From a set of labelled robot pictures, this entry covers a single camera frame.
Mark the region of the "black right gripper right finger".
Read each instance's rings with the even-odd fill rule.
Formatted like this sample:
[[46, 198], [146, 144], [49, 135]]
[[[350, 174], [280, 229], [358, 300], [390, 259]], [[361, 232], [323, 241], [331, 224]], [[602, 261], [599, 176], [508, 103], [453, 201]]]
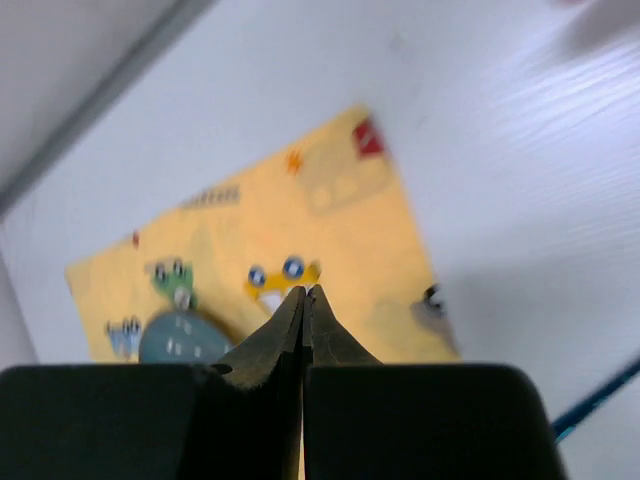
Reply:
[[350, 451], [356, 410], [347, 382], [357, 367], [380, 361], [338, 321], [319, 285], [304, 300], [302, 347], [305, 477], [343, 479], [339, 469]]

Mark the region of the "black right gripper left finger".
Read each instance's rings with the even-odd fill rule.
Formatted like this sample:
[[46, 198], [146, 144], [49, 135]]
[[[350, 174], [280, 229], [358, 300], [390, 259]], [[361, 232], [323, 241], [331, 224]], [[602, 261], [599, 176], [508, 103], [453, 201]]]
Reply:
[[296, 479], [305, 289], [203, 371], [192, 417], [194, 479]]

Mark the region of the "teal ceramic plate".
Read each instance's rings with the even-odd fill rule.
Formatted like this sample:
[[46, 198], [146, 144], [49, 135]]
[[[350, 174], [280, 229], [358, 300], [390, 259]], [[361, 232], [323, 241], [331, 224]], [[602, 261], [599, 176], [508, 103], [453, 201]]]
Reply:
[[216, 363], [234, 348], [214, 322], [192, 310], [161, 312], [146, 325], [138, 346], [140, 363]]

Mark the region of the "yellow car-print placemat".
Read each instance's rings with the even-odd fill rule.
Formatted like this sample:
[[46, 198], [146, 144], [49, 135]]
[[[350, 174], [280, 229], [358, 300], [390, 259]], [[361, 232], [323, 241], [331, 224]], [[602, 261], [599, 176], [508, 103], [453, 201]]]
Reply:
[[171, 310], [200, 313], [237, 345], [292, 288], [314, 285], [378, 359], [458, 358], [402, 179], [362, 106], [69, 265], [66, 279], [97, 362], [137, 362], [146, 325]]

